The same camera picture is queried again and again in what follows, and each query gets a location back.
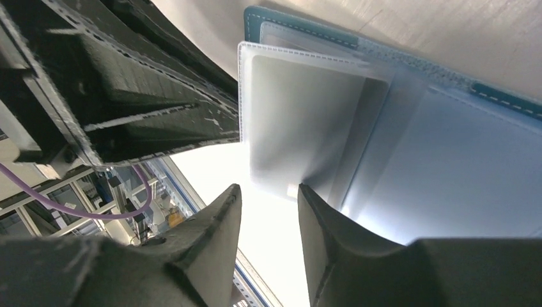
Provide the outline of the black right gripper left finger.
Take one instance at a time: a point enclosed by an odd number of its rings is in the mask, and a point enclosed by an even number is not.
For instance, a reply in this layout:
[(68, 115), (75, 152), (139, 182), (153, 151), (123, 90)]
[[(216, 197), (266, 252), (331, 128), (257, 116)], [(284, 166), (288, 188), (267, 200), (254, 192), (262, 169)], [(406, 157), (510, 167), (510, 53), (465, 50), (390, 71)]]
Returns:
[(2, 306), (230, 306), (242, 193), (229, 186), (140, 246), (1, 237)]

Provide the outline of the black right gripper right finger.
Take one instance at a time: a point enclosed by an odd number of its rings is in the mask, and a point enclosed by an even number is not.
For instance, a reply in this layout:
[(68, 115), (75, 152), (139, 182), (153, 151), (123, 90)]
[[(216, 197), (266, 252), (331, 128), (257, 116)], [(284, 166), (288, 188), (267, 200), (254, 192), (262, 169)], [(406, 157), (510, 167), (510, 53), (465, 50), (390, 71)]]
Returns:
[(311, 306), (540, 306), (541, 240), (387, 240), (298, 187)]

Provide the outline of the teal leather card holder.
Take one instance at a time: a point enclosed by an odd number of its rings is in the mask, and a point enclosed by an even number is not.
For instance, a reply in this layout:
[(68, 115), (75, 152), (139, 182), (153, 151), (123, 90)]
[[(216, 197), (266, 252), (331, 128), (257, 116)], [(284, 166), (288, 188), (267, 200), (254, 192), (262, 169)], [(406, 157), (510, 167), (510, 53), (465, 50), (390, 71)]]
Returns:
[(541, 237), (541, 95), (529, 97), (308, 19), (250, 6), (238, 46), (249, 179), (310, 186), (398, 243)]

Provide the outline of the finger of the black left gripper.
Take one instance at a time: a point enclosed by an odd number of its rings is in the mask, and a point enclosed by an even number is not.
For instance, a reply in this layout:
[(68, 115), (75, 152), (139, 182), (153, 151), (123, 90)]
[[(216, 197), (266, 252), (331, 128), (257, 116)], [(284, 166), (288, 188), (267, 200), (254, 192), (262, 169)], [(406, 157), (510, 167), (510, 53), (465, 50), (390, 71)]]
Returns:
[(153, 1), (2, 1), (19, 162), (126, 166), (240, 139), (236, 81)]

